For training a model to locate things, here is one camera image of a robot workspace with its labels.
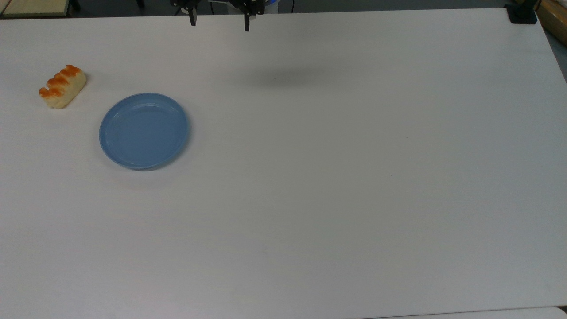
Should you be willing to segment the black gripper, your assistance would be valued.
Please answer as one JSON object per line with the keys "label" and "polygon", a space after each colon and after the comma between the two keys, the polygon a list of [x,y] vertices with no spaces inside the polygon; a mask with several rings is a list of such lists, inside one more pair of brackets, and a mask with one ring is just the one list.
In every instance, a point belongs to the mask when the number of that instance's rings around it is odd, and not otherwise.
{"label": "black gripper", "polygon": [[243,14],[245,32],[250,31],[250,16],[264,14],[267,6],[266,0],[171,0],[171,6],[180,8],[182,13],[190,16],[191,26],[196,26],[196,10],[200,3],[222,4],[236,10],[237,14]]}

